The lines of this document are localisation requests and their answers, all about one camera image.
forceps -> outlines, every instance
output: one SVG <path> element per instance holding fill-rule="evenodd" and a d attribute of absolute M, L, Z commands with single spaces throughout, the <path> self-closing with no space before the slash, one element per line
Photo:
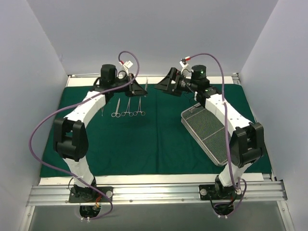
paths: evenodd
<path fill-rule="evenodd" d="M 129 116 L 133 116 L 134 114 L 133 114 L 132 112 L 129 111 L 129 108 L 130 108 L 130 98 L 129 98 L 129 100 L 128 100 L 128 104 L 127 104 L 126 111 L 122 112 L 121 115 L 122 115 L 122 116 L 125 116 L 125 115 L 128 113 Z"/>
<path fill-rule="evenodd" d="M 138 115 L 138 113 L 140 113 L 142 116 L 145 115 L 145 112 L 143 112 L 141 110 L 141 97 L 139 97 L 139 106 L 138 106 L 138 110 L 136 112 L 133 112 L 133 115 L 136 116 Z"/>
<path fill-rule="evenodd" d="M 116 106 L 116 111 L 111 113 L 111 117 L 117 117 L 119 118 L 121 116 L 121 114 L 118 112 L 119 110 L 119 106 L 120 106 L 120 99 L 117 102 L 117 106 Z"/>

mesh tray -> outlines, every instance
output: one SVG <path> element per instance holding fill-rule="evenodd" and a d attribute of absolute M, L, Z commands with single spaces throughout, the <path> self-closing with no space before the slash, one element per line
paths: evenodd
<path fill-rule="evenodd" d="M 190 107 L 181 113 L 182 124 L 217 166 L 227 163 L 224 125 L 207 109 Z"/>

wall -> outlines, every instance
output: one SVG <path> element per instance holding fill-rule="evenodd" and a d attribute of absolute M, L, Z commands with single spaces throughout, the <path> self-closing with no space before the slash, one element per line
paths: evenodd
<path fill-rule="evenodd" d="M 308 227 L 307 11 L 307 0 L 279 0 L 241 72 L 299 231 Z"/>
<path fill-rule="evenodd" d="M 181 58 L 199 52 L 215 54 L 226 75 L 239 72 L 277 0 L 28 2 L 68 74 L 97 73 L 129 50 L 140 59 L 140 74 L 165 76 L 170 67 L 180 68 Z M 197 62 L 220 76 L 211 58 Z"/>
<path fill-rule="evenodd" d="M 0 0 L 0 230 L 16 231 L 40 165 L 28 137 L 56 109 L 67 76 L 25 0 Z M 39 156 L 51 127 L 35 136 Z"/>

gray wall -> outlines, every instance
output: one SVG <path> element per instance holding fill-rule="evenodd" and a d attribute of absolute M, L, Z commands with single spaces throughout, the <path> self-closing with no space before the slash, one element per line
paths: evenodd
<path fill-rule="evenodd" d="M 307 230 L 308 1 L 279 0 L 241 72 L 296 230 Z"/>
<path fill-rule="evenodd" d="M 239 72 L 277 0 L 28 0 L 68 74 L 95 73 L 134 52 L 140 74 L 165 76 L 198 52 Z M 210 58 L 209 75 L 220 75 Z"/>
<path fill-rule="evenodd" d="M 56 109 L 67 76 L 25 0 L 0 0 L 0 230 L 16 231 L 39 164 L 27 141 Z M 39 156 L 51 127 L 35 136 Z"/>

screw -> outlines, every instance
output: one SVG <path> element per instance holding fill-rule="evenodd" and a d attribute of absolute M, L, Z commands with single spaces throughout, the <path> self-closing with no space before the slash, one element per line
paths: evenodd
<path fill-rule="evenodd" d="M 200 190 L 200 194 L 202 196 L 205 196 L 207 194 L 207 191 L 205 189 Z"/>
<path fill-rule="evenodd" d="M 106 192 L 106 196 L 107 196 L 108 198 L 111 198 L 111 197 L 112 197 L 112 191 L 107 191 L 107 192 Z"/>

